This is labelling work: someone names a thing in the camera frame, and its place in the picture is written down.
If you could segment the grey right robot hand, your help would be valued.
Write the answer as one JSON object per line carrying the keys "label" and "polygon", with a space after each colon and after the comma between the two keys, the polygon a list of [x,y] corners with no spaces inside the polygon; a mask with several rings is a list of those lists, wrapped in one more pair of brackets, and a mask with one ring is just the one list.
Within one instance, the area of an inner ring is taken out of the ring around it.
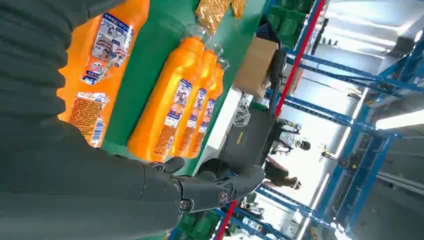
{"label": "grey right robot hand", "polygon": [[173,176],[89,146],[57,119],[0,119],[3,240],[135,240],[185,212],[224,206],[264,178],[257,166],[216,180]]}

